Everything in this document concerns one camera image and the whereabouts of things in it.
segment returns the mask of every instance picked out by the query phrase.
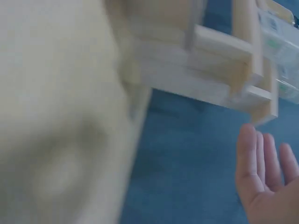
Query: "plastic container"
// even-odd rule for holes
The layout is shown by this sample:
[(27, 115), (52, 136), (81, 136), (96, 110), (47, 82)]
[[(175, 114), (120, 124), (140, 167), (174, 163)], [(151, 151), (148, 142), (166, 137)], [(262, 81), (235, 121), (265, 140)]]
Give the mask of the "plastic container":
[(279, 96), (299, 104), (299, 70), (278, 65)]
[(279, 96), (299, 103), (299, 30), (259, 9), (264, 56), (278, 66)]

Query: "light wood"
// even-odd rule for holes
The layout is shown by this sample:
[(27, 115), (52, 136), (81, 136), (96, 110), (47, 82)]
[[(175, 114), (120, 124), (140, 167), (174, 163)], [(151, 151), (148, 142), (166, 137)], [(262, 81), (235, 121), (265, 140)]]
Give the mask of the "light wood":
[(188, 51), (182, 47), (185, 33), (179, 25), (156, 24), (140, 14), (137, 20), (133, 15), (142, 81), (164, 91), (249, 112), (254, 123), (275, 114), (274, 109), (258, 110), (273, 105), (276, 99), (274, 90), (264, 85), (270, 79), (264, 78), (256, 2), (234, 0), (233, 14), (234, 36), (197, 25), (193, 48)]
[(255, 0), (233, 0), (233, 36), (250, 43), (253, 49), (243, 77), (237, 73), (232, 77), (230, 96), (239, 98), (248, 86), (263, 78), (261, 29)]
[(263, 60), (264, 80), (260, 87), (271, 93), (271, 101), (251, 109), (252, 123), (261, 125), (278, 117), (278, 71), (276, 65), (268, 59)]

